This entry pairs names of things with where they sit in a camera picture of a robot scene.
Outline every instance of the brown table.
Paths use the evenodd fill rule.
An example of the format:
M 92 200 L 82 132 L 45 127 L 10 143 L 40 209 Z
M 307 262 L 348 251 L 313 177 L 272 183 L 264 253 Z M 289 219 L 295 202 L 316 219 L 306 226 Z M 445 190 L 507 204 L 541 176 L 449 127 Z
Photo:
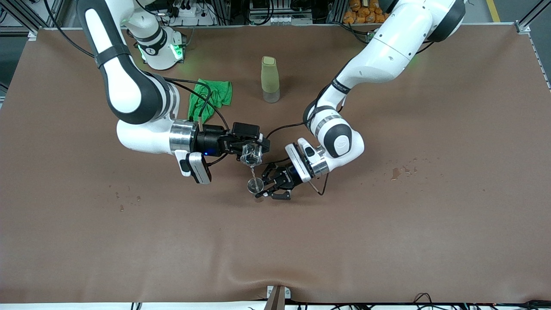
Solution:
M 361 49 L 338 27 L 198 29 L 163 74 L 231 81 L 222 113 L 268 132 Z M 278 60 L 273 105 L 263 55 Z M 233 158 L 200 186 L 174 157 L 120 145 L 94 61 L 40 31 L 0 111 L 0 302 L 249 300 L 273 284 L 308 302 L 551 299 L 550 104 L 527 36 L 464 26 L 351 91 L 342 114 L 366 151 L 324 197 L 302 185 L 257 204 Z M 302 126 L 274 134 L 266 159 L 301 136 L 314 142 Z

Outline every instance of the white robot link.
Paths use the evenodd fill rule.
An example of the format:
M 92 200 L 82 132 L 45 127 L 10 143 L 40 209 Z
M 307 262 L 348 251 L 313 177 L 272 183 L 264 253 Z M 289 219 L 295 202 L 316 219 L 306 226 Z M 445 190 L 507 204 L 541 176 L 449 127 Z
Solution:
M 303 138 L 287 145 L 291 162 L 267 165 L 262 174 L 264 189 L 255 197 L 290 199 L 297 185 L 360 156 L 363 139 L 336 111 L 338 104 L 357 84 L 395 79 L 423 42 L 440 42 L 452 35 L 463 21 L 466 1 L 379 0 L 381 9 L 390 14 L 388 19 L 304 112 L 304 124 L 320 145 L 313 147 Z M 174 50 L 181 34 L 159 26 L 155 16 L 135 0 L 79 0 L 77 13 L 103 75 L 109 106 L 120 119 L 117 135 L 124 146 L 173 154 L 182 174 L 201 184 L 209 184 L 211 178 L 204 155 L 236 154 L 253 166 L 269 151 L 269 141 L 258 126 L 234 123 L 232 130 L 209 125 L 199 129 L 196 122 L 176 119 L 178 91 L 162 77 L 136 67 L 120 26 L 129 28 L 149 65 L 159 70 L 180 60 Z

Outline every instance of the green cloth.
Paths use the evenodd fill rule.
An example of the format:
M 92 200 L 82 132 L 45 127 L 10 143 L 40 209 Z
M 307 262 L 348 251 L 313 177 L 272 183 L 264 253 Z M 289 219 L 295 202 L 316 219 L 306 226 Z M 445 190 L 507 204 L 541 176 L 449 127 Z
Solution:
M 217 108 L 221 108 L 222 105 L 231 104 L 232 88 L 231 88 L 230 82 L 205 81 L 203 79 L 199 79 L 199 82 L 205 83 L 210 87 L 212 91 L 212 95 L 210 95 L 209 102 L 212 105 L 216 106 Z M 208 91 L 205 86 L 196 84 L 194 90 L 196 93 L 203 96 L 204 98 L 207 97 Z M 190 110 L 187 113 L 188 119 L 193 118 L 194 121 L 198 121 L 199 112 L 201 111 L 203 104 L 204 104 L 203 99 L 200 99 L 198 96 L 191 94 Z M 214 109 L 207 104 L 207 106 L 205 107 L 205 110 L 203 111 L 203 122 L 206 122 L 213 114 L 214 114 Z

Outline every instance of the yellow line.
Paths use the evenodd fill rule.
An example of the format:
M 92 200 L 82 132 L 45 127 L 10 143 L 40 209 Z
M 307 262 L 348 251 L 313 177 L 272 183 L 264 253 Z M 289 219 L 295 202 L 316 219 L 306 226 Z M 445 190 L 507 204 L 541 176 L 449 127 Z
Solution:
M 486 0 L 486 3 L 488 4 L 488 9 L 490 10 L 491 19 L 494 21 L 494 23 L 501 23 L 498 15 L 498 10 L 495 8 L 494 0 Z

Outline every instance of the table surface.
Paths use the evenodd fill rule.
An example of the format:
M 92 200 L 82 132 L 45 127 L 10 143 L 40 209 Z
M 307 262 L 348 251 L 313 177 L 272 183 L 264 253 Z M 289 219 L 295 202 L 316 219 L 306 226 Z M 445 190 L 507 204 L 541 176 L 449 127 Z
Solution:
M 197 29 L 162 74 L 231 81 L 221 112 L 268 132 L 300 121 L 362 47 L 339 27 Z M 463 26 L 395 81 L 351 91 L 342 115 L 366 151 L 325 196 L 302 185 L 258 204 L 233 158 L 201 186 L 174 157 L 120 145 L 94 61 L 40 31 L 0 111 L 0 302 L 252 300 L 274 284 L 305 302 L 551 299 L 550 103 L 527 36 Z M 274 134 L 266 160 L 301 136 L 315 141 Z

